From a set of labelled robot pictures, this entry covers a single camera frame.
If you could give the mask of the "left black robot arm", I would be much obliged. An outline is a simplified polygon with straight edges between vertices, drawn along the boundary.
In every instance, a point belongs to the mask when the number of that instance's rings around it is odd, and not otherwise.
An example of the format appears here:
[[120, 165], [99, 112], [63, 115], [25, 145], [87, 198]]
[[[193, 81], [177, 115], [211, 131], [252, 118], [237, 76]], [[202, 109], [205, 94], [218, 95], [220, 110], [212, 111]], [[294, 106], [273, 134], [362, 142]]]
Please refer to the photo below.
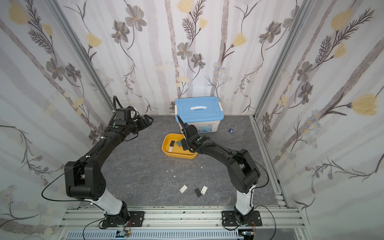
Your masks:
[[139, 132], [150, 127], [154, 119], [140, 113], [132, 106], [124, 108], [117, 97], [113, 98], [113, 116], [100, 140], [84, 156], [64, 166], [67, 202], [83, 202], [96, 206], [104, 213], [100, 226], [126, 227], [132, 220], [127, 204], [107, 190], [101, 168], [114, 149], [127, 141], [127, 136], [137, 138]]

